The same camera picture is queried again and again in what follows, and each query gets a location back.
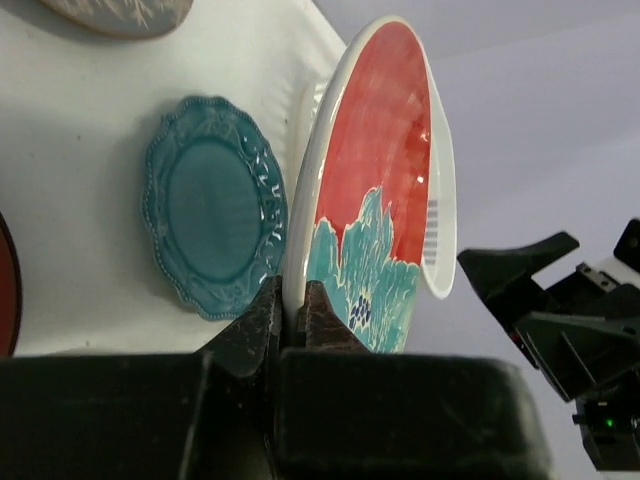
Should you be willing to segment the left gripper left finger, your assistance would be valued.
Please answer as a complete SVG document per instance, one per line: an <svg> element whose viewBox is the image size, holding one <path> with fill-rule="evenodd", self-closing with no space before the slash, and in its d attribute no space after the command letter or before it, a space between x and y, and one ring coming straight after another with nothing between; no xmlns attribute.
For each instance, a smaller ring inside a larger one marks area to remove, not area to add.
<svg viewBox="0 0 640 480"><path fill-rule="evenodd" d="M282 278L268 277L243 314L202 347L230 375L257 375L279 350L282 331Z"/></svg>

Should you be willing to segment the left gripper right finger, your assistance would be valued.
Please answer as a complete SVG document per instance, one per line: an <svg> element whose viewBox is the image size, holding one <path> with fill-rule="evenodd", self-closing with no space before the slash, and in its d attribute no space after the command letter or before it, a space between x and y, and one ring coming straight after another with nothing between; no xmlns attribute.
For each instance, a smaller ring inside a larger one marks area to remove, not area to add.
<svg viewBox="0 0 640 480"><path fill-rule="evenodd" d="M297 314L297 351L305 354L370 354L338 317L320 281L306 284L304 303Z"/></svg>

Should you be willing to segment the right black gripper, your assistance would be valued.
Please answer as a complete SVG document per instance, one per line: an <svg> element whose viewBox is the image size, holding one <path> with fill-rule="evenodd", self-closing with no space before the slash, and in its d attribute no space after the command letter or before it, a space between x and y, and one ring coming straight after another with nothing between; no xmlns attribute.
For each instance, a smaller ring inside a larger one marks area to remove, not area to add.
<svg viewBox="0 0 640 480"><path fill-rule="evenodd" d="M504 331L516 333L556 393L574 403L572 422L594 467L636 470L639 222L629 221L611 257L577 266L564 284L577 292L553 312L560 302L533 275L578 247L562 231L524 247L466 249L457 259Z"/></svg>

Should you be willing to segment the red plate with teal flower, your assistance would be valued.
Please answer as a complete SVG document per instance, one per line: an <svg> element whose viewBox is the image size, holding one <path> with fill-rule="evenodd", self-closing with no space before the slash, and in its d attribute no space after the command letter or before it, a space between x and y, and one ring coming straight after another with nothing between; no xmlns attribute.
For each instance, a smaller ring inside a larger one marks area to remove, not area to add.
<svg viewBox="0 0 640 480"><path fill-rule="evenodd" d="M295 315L318 281L366 347L398 353L426 235L432 88L421 40L400 17L372 21L320 92L290 214L284 309Z"/></svg>

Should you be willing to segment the grey plate with deer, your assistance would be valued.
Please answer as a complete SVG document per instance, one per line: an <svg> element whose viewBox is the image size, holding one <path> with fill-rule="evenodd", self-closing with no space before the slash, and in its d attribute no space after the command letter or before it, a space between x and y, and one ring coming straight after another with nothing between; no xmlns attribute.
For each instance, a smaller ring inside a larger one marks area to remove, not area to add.
<svg viewBox="0 0 640 480"><path fill-rule="evenodd" d="M178 28L193 0L44 0L42 4L90 30L121 39L153 39Z"/></svg>

